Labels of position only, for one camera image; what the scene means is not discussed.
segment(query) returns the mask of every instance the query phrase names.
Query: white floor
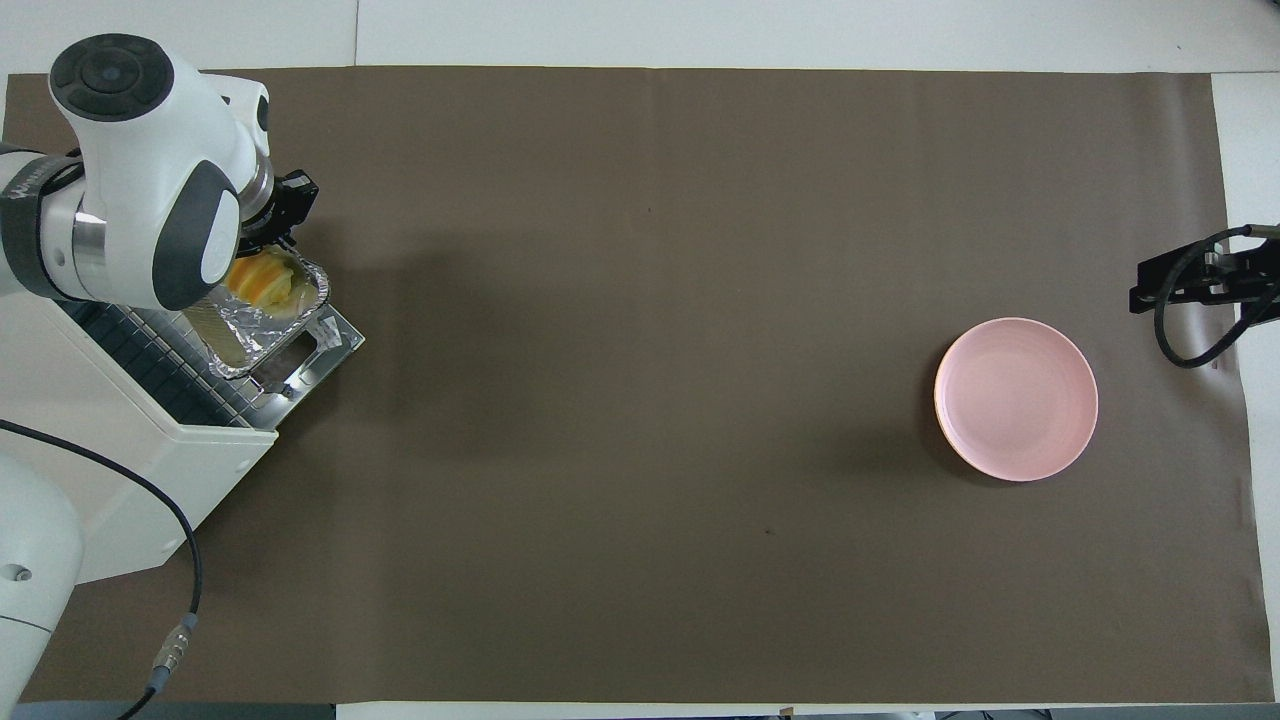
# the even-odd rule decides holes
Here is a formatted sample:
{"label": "white floor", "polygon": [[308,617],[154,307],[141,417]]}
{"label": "white floor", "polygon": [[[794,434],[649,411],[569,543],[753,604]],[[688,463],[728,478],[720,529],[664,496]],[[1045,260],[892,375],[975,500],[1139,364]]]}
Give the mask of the white floor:
{"label": "white floor", "polygon": [[[0,90],[99,32],[201,68],[503,64],[1215,73],[1231,224],[1280,220],[1280,8],[1267,0],[0,0]],[[4,108],[0,106],[0,120]],[[1197,238],[1178,238],[1190,242]],[[1240,343],[1254,509],[1280,669],[1280,323]],[[850,700],[858,700],[850,688]],[[385,703],[339,716],[763,715],[753,706]],[[886,711],[797,706],[797,711]],[[916,707],[915,710],[927,710]]]}

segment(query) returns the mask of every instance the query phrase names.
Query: brown mat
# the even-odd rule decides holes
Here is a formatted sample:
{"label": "brown mat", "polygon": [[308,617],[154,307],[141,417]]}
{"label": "brown mat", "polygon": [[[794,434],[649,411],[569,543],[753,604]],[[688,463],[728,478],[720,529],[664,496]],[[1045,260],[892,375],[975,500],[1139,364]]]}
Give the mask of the brown mat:
{"label": "brown mat", "polygon": [[[1225,224],[1207,77],[244,74],[370,340],[201,528],[170,697],[1271,700],[1234,356],[1126,313]],[[73,145],[40,78],[5,138]],[[1028,486],[929,402],[1001,315],[1101,393]],[[186,573],[81,587],[28,698],[131,696]]]}

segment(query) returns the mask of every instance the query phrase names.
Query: cable connector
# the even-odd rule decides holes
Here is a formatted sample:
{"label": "cable connector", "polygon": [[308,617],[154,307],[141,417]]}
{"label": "cable connector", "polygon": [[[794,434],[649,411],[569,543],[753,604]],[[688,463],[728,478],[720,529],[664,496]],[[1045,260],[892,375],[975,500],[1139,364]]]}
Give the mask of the cable connector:
{"label": "cable connector", "polygon": [[147,680],[147,689],[160,694],[164,691],[169,676],[178,669],[182,656],[191,646],[191,634],[196,630],[196,614],[188,612],[182,616],[182,623],[169,630],[169,637],[164,639],[164,646],[156,653],[155,662],[151,664],[151,678]]}

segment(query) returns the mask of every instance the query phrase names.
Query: foil container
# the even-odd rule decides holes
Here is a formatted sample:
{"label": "foil container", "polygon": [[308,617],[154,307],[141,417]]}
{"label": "foil container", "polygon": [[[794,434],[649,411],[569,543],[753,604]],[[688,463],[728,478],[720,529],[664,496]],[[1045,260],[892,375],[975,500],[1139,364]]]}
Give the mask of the foil container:
{"label": "foil container", "polygon": [[228,361],[205,342],[209,366],[219,377],[232,380],[248,375],[274,351],[297,337],[316,311],[329,301],[329,275],[325,274],[324,268],[298,255],[293,249],[287,247],[285,251],[296,264],[294,268],[301,268],[317,291],[315,300],[303,307],[297,316],[274,318],[236,297],[224,284],[215,287],[202,301],[216,310],[244,348],[243,357]]}

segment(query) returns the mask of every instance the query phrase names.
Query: round plate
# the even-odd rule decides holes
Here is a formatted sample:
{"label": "round plate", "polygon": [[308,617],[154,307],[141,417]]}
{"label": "round plate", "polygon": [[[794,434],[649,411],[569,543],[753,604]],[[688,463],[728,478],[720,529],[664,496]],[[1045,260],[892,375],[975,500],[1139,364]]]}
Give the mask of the round plate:
{"label": "round plate", "polygon": [[1061,471],[1098,421],[1098,386],[1080,350],[1027,318],[1000,318],[960,336],[938,366],[933,405],[951,447],[1002,480]]}

